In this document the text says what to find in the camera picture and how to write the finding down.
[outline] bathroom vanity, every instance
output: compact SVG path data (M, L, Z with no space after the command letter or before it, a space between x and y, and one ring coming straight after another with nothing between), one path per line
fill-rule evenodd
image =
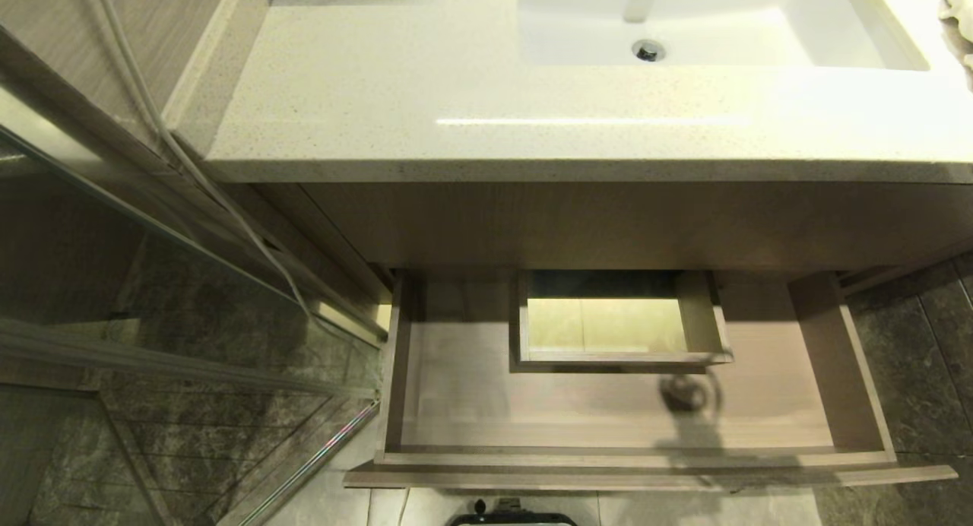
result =
M938 0L663 1L274 1L208 168L395 280L382 438L348 486L955 475L897 466L844 304L973 245ZM535 270L705 274L680 326L712 345L536 355L526 319L574 321L531 315Z

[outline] sink drain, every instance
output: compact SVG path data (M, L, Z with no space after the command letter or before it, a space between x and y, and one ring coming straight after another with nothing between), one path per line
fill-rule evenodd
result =
M632 52L639 61L659 62L666 58L666 49L659 42L640 39L632 44Z

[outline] cabinet panel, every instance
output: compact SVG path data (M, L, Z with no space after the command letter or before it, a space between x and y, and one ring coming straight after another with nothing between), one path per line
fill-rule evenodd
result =
M855 269L973 236L973 186L885 183L303 184L388 266Z

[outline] white speckled countertop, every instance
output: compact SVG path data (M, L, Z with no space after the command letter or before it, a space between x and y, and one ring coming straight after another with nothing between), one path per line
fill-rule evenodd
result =
M206 165L236 182L973 182L973 86L939 0L886 3L929 71L531 65L517 0L275 0Z

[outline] towel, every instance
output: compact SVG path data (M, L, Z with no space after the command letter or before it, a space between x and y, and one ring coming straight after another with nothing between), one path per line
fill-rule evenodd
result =
M959 35L973 43L973 0L945 0L939 18L956 19L959 23ZM973 55L963 56L963 63L973 68Z

